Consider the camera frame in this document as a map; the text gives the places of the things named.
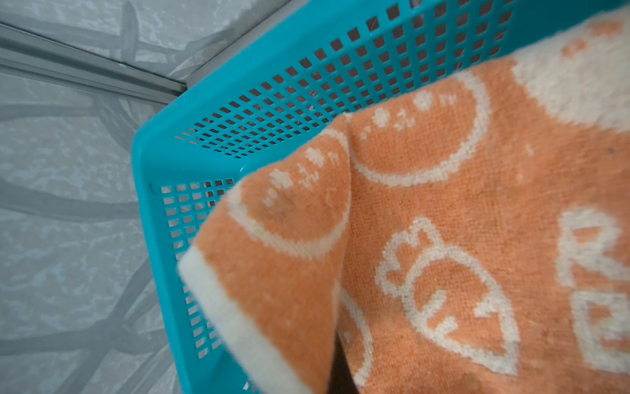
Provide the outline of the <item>orange bunny towel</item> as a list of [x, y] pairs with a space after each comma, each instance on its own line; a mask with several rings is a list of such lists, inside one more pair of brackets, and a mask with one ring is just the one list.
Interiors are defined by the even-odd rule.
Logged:
[[629, 390], [629, 9], [340, 116], [239, 181], [179, 274], [251, 379]]

